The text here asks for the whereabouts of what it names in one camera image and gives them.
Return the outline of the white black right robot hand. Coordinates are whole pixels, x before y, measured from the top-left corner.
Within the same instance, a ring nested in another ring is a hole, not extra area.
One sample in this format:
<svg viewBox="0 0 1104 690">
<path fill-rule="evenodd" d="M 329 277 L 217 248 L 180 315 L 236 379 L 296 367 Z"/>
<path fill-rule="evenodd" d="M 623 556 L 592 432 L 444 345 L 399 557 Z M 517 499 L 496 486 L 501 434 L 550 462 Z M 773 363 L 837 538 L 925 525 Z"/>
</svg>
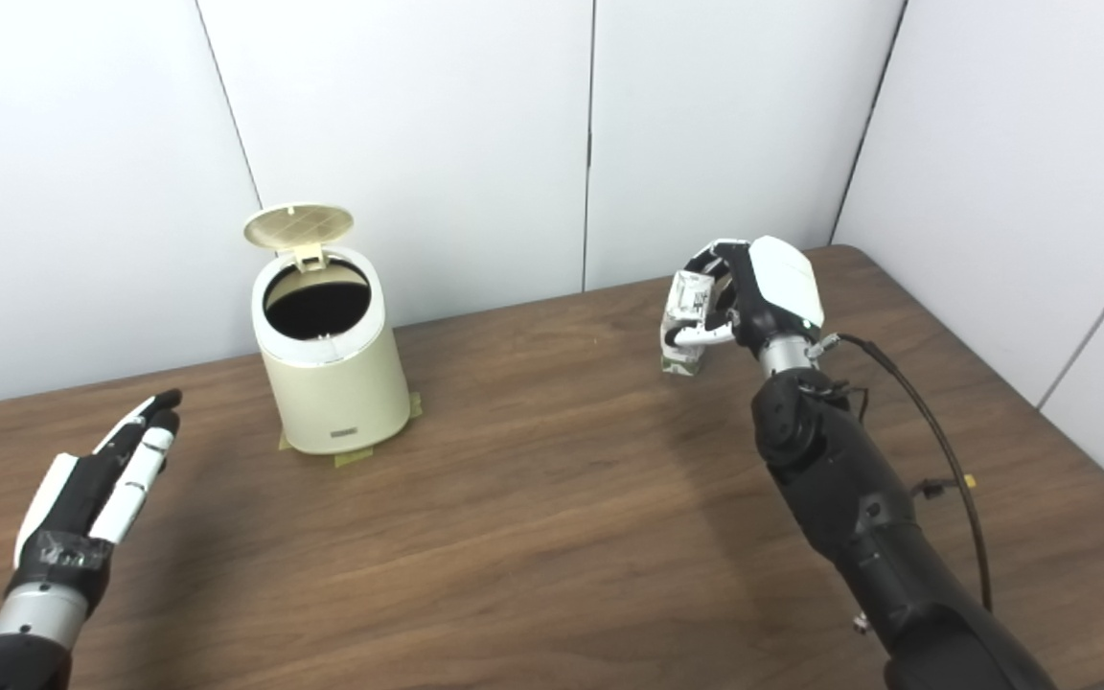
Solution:
<svg viewBox="0 0 1104 690">
<path fill-rule="evenodd" d="M 678 278 L 692 289 L 686 317 L 672 317 L 664 348 L 736 342 L 754 357 L 779 339 L 820 341 L 824 311 L 809 258 L 773 236 L 711 241 Z M 698 300 L 704 310 L 693 311 Z"/>
</svg>

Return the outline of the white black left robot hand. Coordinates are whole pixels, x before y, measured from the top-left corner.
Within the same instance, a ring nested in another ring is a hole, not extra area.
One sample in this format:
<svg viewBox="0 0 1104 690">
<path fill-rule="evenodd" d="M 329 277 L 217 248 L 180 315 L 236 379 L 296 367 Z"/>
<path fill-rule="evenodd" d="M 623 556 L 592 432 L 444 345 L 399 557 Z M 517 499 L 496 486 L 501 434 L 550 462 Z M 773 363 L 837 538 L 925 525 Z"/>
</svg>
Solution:
<svg viewBox="0 0 1104 690">
<path fill-rule="evenodd" d="M 100 605 L 112 558 L 148 502 L 178 436 L 183 393 L 168 389 L 127 412 L 88 454 L 61 453 L 19 527 L 6 594 L 23 586 L 74 590 Z"/>
</svg>

